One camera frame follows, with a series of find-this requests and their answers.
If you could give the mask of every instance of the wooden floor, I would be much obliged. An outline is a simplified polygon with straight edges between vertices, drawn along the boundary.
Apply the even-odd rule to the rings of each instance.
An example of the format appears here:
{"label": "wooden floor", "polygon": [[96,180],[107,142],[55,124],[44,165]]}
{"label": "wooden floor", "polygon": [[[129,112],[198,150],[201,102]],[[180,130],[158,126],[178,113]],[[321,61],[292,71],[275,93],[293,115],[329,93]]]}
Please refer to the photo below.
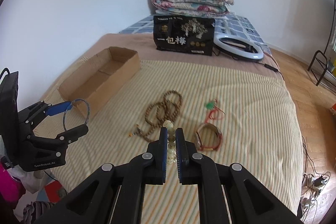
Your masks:
{"label": "wooden floor", "polygon": [[[329,170],[332,175],[318,197],[314,224],[319,223],[336,198],[336,117],[330,107],[336,103],[336,95],[322,85],[316,86],[315,78],[307,72],[308,66],[276,50],[272,54],[280,66],[286,86],[296,106],[297,118],[302,135],[307,142],[308,154],[314,161],[316,171]],[[315,207],[308,214],[305,223],[313,223]]]}

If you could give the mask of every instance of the mala bead necklace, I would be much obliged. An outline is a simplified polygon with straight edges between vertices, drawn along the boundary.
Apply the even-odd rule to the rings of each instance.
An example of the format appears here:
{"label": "mala bead necklace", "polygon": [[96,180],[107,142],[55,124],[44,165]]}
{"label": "mala bead necklace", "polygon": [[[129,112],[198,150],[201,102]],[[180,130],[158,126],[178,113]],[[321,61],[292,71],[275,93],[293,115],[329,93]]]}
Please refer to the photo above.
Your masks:
{"label": "mala bead necklace", "polygon": [[176,146],[175,146],[175,128],[171,121],[165,121],[163,123],[168,131],[168,148],[167,148],[167,164],[171,165],[177,162],[176,158]]}
{"label": "mala bead necklace", "polygon": [[[167,96],[170,94],[176,94],[178,95],[178,102],[174,102],[172,100],[168,100]],[[160,128],[163,126],[163,123],[166,120],[169,120],[171,122],[175,122],[176,118],[180,114],[181,106],[182,106],[183,97],[182,95],[177,92],[176,90],[169,90],[166,93],[163,94],[163,101],[158,101],[155,103],[150,104],[145,112],[145,121],[148,123],[151,127],[147,132],[144,132],[139,128],[139,125],[136,125],[136,131],[132,134],[130,133],[129,136],[132,135],[138,135],[147,142],[152,142],[149,138],[149,135],[151,135],[156,128]],[[150,112],[156,108],[156,121],[152,122],[149,119]]]}

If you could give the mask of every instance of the white ring light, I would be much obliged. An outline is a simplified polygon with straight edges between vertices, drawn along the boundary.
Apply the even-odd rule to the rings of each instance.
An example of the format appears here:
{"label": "white ring light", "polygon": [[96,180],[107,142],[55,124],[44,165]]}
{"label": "white ring light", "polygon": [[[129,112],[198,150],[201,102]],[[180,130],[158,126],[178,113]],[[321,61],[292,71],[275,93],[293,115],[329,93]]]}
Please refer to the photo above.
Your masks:
{"label": "white ring light", "polygon": [[[250,45],[252,48],[254,48],[257,52],[246,52],[244,50],[240,50],[237,47],[230,46],[226,43],[223,43],[220,41],[221,38],[229,38],[234,39],[237,41],[241,41],[247,45]],[[242,57],[244,59],[250,59],[251,61],[255,60],[261,60],[264,58],[264,53],[261,47],[259,47],[257,44],[253,43],[252,41],[249,41],[247,39],[237,37],[235,35],[231,34],[218,34],[214,37],[214,44],[217,45],[219,48],[223,49],[226,52],[232,53],[236,57]]]}

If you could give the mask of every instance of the pink cloth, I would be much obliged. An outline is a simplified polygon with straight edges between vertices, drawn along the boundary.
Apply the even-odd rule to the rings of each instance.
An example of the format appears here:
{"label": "pink cloth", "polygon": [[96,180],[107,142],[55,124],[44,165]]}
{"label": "pink cloth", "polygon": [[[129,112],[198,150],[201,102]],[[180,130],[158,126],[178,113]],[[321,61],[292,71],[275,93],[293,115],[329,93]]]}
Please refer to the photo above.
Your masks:
{"label": "pink cloth", "polygon": [[7,204],[15,209],[19,199],[26,193],[20,181],[12,178],[7,170],[0,164],[0,193]]}

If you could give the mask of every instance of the black snack bag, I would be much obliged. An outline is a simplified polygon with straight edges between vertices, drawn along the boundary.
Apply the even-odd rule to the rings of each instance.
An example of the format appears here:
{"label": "black snack bag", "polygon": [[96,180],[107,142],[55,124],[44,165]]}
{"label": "black snack bag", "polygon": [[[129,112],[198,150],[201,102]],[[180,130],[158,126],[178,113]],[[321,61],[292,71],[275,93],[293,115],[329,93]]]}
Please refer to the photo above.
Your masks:
{"label": "black snack bag", "polygon": [[154,16],[158,50],[212,55],[215,20],[181,15]]}

